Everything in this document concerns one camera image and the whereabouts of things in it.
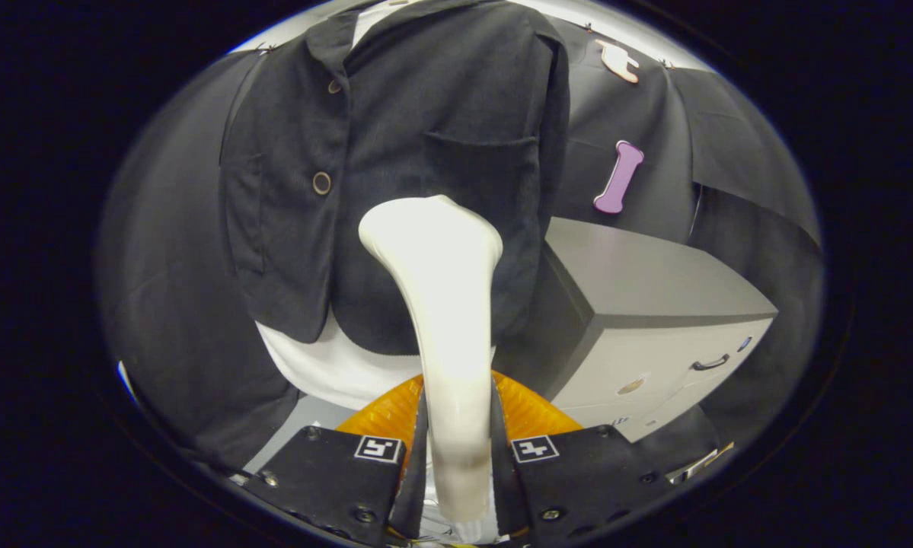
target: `jacket button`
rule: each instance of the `jacket button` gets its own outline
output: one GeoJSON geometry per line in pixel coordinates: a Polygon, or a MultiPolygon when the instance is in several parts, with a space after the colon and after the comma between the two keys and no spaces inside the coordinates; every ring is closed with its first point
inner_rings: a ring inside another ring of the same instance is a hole
{"type": "Polygon", "coordinates": [[[326,174],[323,171],[318,171],[314,174],[314,191],[321,196],[331,191],[330,174],[326,174]]]}

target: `cream bone-shaped object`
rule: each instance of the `cream bone-shaped object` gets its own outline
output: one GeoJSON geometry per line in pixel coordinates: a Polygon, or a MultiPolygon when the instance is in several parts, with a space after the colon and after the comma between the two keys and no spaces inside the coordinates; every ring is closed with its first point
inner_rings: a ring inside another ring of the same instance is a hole
{"type": "Polygon", "coordinates": [[[490,287],[503,241],[445,196],[383,202],[358,232],[415,326],[439,510],[474,542],[490,504],[490,287]]]}

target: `cabinet top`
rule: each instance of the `cabinet top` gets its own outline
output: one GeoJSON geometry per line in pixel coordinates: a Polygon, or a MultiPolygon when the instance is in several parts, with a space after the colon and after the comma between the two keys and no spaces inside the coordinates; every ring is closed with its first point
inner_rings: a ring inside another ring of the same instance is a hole
{"type": "Polygon", "coordinates": [[[566,218],[551,219],[546,241],[596,315],[672,326],[777,314],[757,288],[703,250],[566,218]]]}

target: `black handle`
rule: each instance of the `black handle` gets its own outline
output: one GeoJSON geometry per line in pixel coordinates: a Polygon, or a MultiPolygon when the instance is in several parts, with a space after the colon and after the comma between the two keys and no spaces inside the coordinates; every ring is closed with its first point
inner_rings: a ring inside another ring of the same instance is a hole
{"type": "Polygon", "coordinates": [[[729,360],[729,358],[730,358],[730,354],[724,354],[723,357],[720,358],[720,360],[717,360],[715,362],[710,362],[709,364],[701,364],[700,362],[694,362],[693,368],[695,368],[696,371],[711,370],[712,368],[718,368],[721,365],[726,364],[727,360],[729,360]]]}

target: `cabinet drawer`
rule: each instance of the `cabinet drawer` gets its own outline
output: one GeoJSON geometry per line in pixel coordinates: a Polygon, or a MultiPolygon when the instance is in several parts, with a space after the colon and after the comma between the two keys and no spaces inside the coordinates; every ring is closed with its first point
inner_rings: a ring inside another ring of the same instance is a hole
{"type": "Polygon", "coordinates": [[[620,428],[624,437],[629,441],[638,441],[642,437],[659,430],[673,419],[686,413],[687,409],[692,408],[701,402],[706,396],[713,392],[714,388],[720,386],[721,382],[726,381],[729,372],[711,375],[702,381],[697,381],[687,386],[683,386],[667,399],[662,405],[652,409],[651,412],[642,413],[638,419],[630,420],[626,427],[620,428]]]}
{"type": "Polygon", "coordinates": [[[603,330],[580,367],[551,400],[561,409],[665,400],[683,386],[730,374],[771,320],[668,329],[603,330]],[[738,351],[746,339],[752,340],[738,351]],[[725,363],[706,371],[693,364],[725,363]]]}
{"type": "Polygon", "coordinates": [[[636,402],[609,403],[606,406],[585,406],[585,408],[562,409],[565,414],[581,424],[591,428],[599,424],[611,424],[622,432],[627,424],[642,419],[653,412],[664,400],[659,398],[640,399],[636,402]]]}

